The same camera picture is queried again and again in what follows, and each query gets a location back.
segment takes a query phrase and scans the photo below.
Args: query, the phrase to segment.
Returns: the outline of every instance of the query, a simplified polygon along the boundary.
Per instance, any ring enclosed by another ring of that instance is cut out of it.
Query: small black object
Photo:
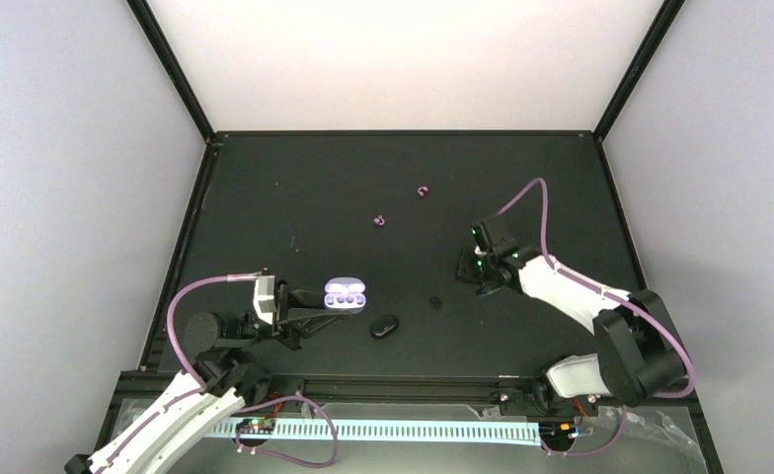
[[[369,334],[375,339],[384,339],[399,329],[399,318],[394,314],[386,314],[376,319],[369,327]]]
[[[76,454],[64,465],[65,474],[89,474],[91,460],[87,454]]]

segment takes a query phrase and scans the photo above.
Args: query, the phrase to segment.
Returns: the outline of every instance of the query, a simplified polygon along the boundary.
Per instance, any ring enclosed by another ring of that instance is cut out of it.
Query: white wall
[[[593,129],[661,0],[150,0],[216,129]]]
[[[774,2],[686,2],[606,147],[725,471],[774,472]]]
[[[125,2],[0,1],[0,473],[93,449],[201,152]]]

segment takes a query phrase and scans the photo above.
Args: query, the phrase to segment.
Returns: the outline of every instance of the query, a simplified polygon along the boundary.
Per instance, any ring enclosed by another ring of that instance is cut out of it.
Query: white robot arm
[[[192,348],[197,378],[179,372],[130,427],[90,456],[73,456],[65,473],[167,472],[213,426],[267,397],[271,376],[246,348],[274,339],[296,351],[302,338],[366,304],[356,278],[335,278],[326,291],[293,288],[267,273],[252,279],[253,312],[198,313],[188,322],[184,343]]]
[[[668,320],[660,298],[584,276],[535,247],[519,247],[499,215],[472,225],[476,247],[462,251],[457,277],[484,295],[504,287],[540,299],[594,335],[596,353],[572,355],[544,372],[557,397],[613,396],[637,406],[685,375],[680,356],[629,307]]]

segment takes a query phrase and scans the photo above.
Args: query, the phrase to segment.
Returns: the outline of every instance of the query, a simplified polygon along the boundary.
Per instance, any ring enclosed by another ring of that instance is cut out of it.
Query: black tabletop
[[[454,278],[469,224],[494,213],[529,180],[550,187],[550,251],[608,285],[638,289],[611,185],[584,134],[332,133],[229,136],[194,232],[182,286],[263,267],[292,283],[323,287],[358,277],[367,306],[291,352],[252,349],[273,373],[529,375],[569,355],[593,352],[591,335],[553,307],[514,291],[486,297]],[[419,197],[417,188],[429,193]],[[519,243],[538,243],[541,198],[506,214]],[[383,215],[385,225],[373,225]],[[177,326],[197,311],[245,311],[249,283],[199,289]],[[432,296],[442,304],[430,304]],[[383,340],[369,326],[395,314]],[[167,354],[160,370],[175,370]]]

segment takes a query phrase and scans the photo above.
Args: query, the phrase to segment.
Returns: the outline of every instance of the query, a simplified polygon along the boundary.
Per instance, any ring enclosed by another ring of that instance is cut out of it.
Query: black metal frame
[[[187,111],[193,118],[195,126],[198,127],[201,137],[205,142],[209,143],[215,132],[201,108],[198,97],[195,96],[193,88],[190,87],[190,81],[184,74],[184,70],[181,69],[178,58],[175,56],[175,53],[172,52],[172,48],[169,46],[169,42],[166,41],[163,30],[160,29],[160,25],[158,25],[157,20],[154,18],[154,13],[151,11],[151,7],[149,7],[149,2],[146,0],[127,1],[128,6],[131,7],[131,11],[134,12],[134,16],[137,17],[137,22],[140,23],[140,27],[146,34],[146,37],[149,38],[149,42],[151,42],[154,52],[160,59],[161,64],[163,64],[163,68],[169,75],[169,79],[172,81],[172,84],[175,85],[178,95],[181,96],[181,100],[184,101],[184,105],[187,107]]]
[[[160,29],[151,8],[146,0],[127,0],[128,5],[137,18],[143,32],[148,37],[158,58],[163,64],[164,69],[175,85],[178,94],[181,96],[188,112],[193,118],[201,136],[207,146],[204,150],[200,169],[193,186],[193,193],[187,207],[184,222],[178,235],[178,241],[169,265],[163,290],[158,299],[154,318],[146,338],[143,355],[140,360],[139,370],[123,372],[116,385],[116,390],[111,404],[100,431],[97,448],[102,447],[110,441],[113,426],[119,413],[119,408],[123,400],[126,399],[154,399],[166,388],[173,378],[172,373],[159,373],[156,371],[160,364],[160,358],[166,349],[166,337],[162,331],[162,315],[166,306],[178,290],[181,280],[186,255],[192,242],[194,230],[200,215],[201,205],[210,184],[212,174],[218,158],[219,147],[223,138],[229,135],[264,135],[270,132],[262,131],[214,131],[212,125],[207,120],[206,115],[195,96],[189,80],[184,74],[178,62],[175,53],[169,46],[163,31]],[[623,106],[631,96],[634,87],[639,81],[641,74],[651,61],[660,42],[666,35],[669,26],[683,5],[684,0],[664,0],[658,14],[644,37],[640,47],[632,59],[629,67],[622,78],[617,90],[611,98],[602,118],[596,126],[593,133],[589,131],[577,130],[559,130],[559,131],[509,131],[509,130],[490,130],[489,134],[570,134],[587,136],[591,135],[594,140],[605,178],[610,184],[611,194],[614,205],[617,208],[621,222],[623,224],[626,244],[632,253],[635,273],[638,281],[645,286],[645,280],[640,261],[638,259],[631,235],[628,231],[628,225],[622,210],[620,199],[614,186],[614,180],[608,166],[605,151],[602,148],[602,141],[607,136],[614,121],[620,115]],[[418,130],[397,131],[397,130],[376,130],[361,131],[362,134],[413,134],[424,133]],[[278,132],[272,134],[290,134],[290,135],[331,135],[332,131],[291,131]],[[459,131],[438,131],[437,133],[452,134]],[[403,379],[396,378],[331,378],[318,377],[314,379],[292,379],[291,377],[278,377],[278,382],[292,385],[296,389],[302,390],[303,394],[315,399],[318,403],[334,402],[361,402],[369,401],[374,403],[461,403],[472,406],[489,406],[492,404],[490,396],[496,393],[502,393],[502,390],[511,390],[512,384],[517,381],[505,379]],[[605,405],[616,405],[616,401],[603,399],[600,403]],[[681,400],[654,399],[644,404],[649,405],[670,405],[683,406],[690,411],[692,423],[695,432],[698,435],[705,459],[707,460],[707,469],[712,474],[724,472],[713,445],[710,432],[707,429],[707,422],[704,418],[701,406],[694,397]],[[510,406],[510,410],[523,410],[523,407]],[[538,420],[541,417],[530,417]]]
[[[611,97],[611,102],[608,103],[605,113],[602,114],[602,118],[593,131],[596,139],[600,142],[604,141],[605,137],[608,136],[611,126],[620,116],[623,106],[628,102],[628,98],[631,97],[631,93],[634,91],[634,86],[637,85],[637,81],[640,80],[643,71],[646,70],[646,66],[649,65],[652,57],[655,56],[655,51],[658,50],[660,42],[666,36],[666,32],[668,32],[672,21],[677,16],[677,12],[683,6],[683,2],[684,0],[664,0],[663,4],[660,5],[658,14],[655,15],[655,20],[643,37],[643,42],[637,48],[637,52],[631,59],[631,64],[628,65],[628,69],[625,71],[619,87],[614,92],[614,96]]]

